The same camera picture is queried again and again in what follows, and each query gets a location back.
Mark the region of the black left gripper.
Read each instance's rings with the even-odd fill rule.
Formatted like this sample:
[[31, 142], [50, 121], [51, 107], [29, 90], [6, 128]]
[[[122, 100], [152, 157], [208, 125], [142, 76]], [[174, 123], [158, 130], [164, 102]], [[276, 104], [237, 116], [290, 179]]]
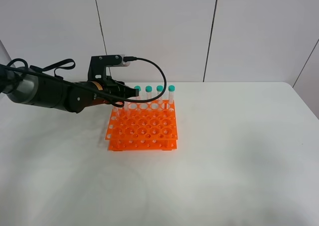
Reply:
[[106, 104], [114, 107], [124, 107], [125, 102], [115, 99], [114, 96], [129, 99], [132, 97], [135, 98], [138, 95], [135, 88], [131, 88], [124, 82], [116, 81], [112, 78], [106, 78], [106, 80], [96, 79], [93, 81], [93, 84], [96, 86], [97, 90], [102, 91], [105, 94], [112, 95], [112, 97], [98, 95], [95, 97], [97, 99], [94, 101], [95, 105]]

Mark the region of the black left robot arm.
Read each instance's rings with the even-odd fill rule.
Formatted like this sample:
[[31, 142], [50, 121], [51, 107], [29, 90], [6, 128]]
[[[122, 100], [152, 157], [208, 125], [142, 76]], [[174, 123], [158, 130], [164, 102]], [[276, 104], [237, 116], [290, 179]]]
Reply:
[[0, 91], [18, 104], [59, 109], [79, 113], [86, 107], [120, 103], [116, 97], [131, 98], [139, 95], [136, 89], [106, 74], [106, 66], [92, 59], [86, 82], [63, 83], [58, 76], [39, 77], [43, 70], [34, 67], [19, 67], [10, 71], [0, 67]]

